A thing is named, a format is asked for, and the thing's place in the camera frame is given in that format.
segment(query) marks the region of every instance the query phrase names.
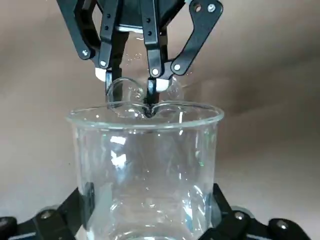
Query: beige wall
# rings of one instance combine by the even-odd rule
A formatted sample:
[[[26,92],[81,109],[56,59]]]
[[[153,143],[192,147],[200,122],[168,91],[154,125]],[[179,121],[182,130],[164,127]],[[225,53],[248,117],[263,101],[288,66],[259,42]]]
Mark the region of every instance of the beige wall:
[[[232,205],[264,223],[297,221],[319,239],[320,2],[223,4],[192,73],[179,79],[186,99],[226,112],[216,180]],[[171,26],[175,54],[192,30],[188,12]],[[132,36],[124,74],[143,79],[138,53],[145,54],[143,42]],[[54,0],[2,0],[0,56],[0,216],[23,221],[75,188],[64,117],[103,102],[104,86],[92,63],[78,59]]]

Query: beaker rim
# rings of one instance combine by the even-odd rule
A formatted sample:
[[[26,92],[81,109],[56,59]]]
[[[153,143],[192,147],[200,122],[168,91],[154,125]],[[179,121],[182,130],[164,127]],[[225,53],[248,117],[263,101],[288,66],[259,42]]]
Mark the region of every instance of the beaker rim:
[[[187,120],[183,122],[164,122],[164,123],[147,123],[147,124],[128,124],[128,123],[118,123],[118,122],[107,122],[97,120],[87,120],[83,118],[82,114],[103,109],[110,108],[114,106],[136,106],[145,108],[146,105],[142,102],[132,102],[132,101],[114,101],[107,102],[102,105],[97,105],[88,108],[79,108],[72,110],[66,119],[72,124],[78,127],[85,128],[97,128],[97,129],[114,129],[114,130],[161,130],[161,129],[181,129],[181,128],[194,128],[203,125],[210,125],[219,122],[224,117],[224,111],[218,107],[198,103],[192,101],[163,101],[156,104],[156,107],[163,106],[181,106],[181,107],[192,107],[196,109],[202,109],[210,112],[211,116],[195,120]]]

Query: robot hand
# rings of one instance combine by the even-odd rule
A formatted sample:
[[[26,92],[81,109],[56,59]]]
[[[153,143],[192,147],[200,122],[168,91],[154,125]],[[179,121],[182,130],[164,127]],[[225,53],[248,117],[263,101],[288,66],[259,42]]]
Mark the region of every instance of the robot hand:
[[[184,75],[219,20],[223,6],[217,0],[191,0],[193,32],[181,53],[168,59],[167,26],[184,0],[57,0],[75,49],[82,60],[92,60],[105,89],[121,77],[120,64],[129,32],[143,34],[149,75],[145,102],[155,104],[159,92],[170,86],[173,75]],[[92,14],[102,12],[100,35]]]

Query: bolt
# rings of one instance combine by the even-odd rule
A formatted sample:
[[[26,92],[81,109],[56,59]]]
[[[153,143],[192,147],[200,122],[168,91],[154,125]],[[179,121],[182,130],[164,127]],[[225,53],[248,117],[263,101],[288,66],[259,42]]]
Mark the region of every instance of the bolt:
[[[154,76],[157,76],[157,75],[159,74],[158,69],[156,69],[156,68],[152,69],[152,74],[153,74]]]
[[[236,219],[239,219],[239,220],[242,220],[242,219],[245,217],[245,215],[244,215],[242,212],[240,212],[240,211],[237,211],[237,212],[234,214],[234,216],[235,216]]]
[[[174,70],[176,70],[176,71],[179,71],[180,70],[180,65],[179,64],[176,64],[176,65],[174,65]]]
[[[83,50],[82,54],[86,57],[86,56],[88,56],[88,51],[87,50]]]
[[[47,218],[50,218],[51,217],[51,212],[50,211],[44,211],[42,214],[41,214],[41,218],[42,219],[47,219]]]
[[[214,4],[209,4],[208,5],[208,12],[212,13],[216,10],[216,6]]]
[[[8,219],[7,218],[1,218],[0,220],[0,228],[4,227],[5,225],[7,225],[8,223]]]
[[[279,228],[282,228],[282,229],[287,229],[288,228],[288,224],[285,223],[283,220],[279,220],[276,225],[279,227]]]
[[[102,67],[105,67],[105,66],[107,65],[107,63],[106,63],[105,61],[100,61],[100,65],[101,65]]]

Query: clear glass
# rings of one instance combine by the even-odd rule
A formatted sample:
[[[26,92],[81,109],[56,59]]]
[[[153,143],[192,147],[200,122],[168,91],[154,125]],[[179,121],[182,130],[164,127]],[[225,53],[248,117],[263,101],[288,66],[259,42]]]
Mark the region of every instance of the clear glass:
[[[121,93],[121,100],[127,102],[143,102],[146,97],[145,90],[147,86],[142,86],[139,82],[128,78],[120,77],[109,85],[106,96],[108,102],[114,102],[114,92]],[[167,90],[160,92],[160,101],[182,101],[184,99],[184,93],[181,84],[173,76],[170,85]]]
[[[217,123],[210,105],[110,102],[73,111],[90,240],[195,240],[211,227]]]

